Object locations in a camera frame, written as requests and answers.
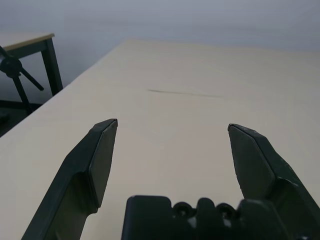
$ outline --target table leg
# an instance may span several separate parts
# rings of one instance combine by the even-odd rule
[[[45,42],[46,49],[41,51],[46,74],[49,79],[52,95],[56,95],[63,89],[59,67],[57,63],[56,53],[52,39]]]

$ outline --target black tripod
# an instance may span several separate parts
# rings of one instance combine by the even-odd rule
[[[0,71],[4,72],[9,78],[13,79],[14,85],[25,106],[25,110],[27,114],[28,115],[31,114],[33,112],[33,109],[29,103],[29,100],[21,84],[19,76],[23,74],[40,91],[43,91],[44,88],[22,67],[22,64],[19,59],[13,56],[10,56],[1,46],[0,46]]]

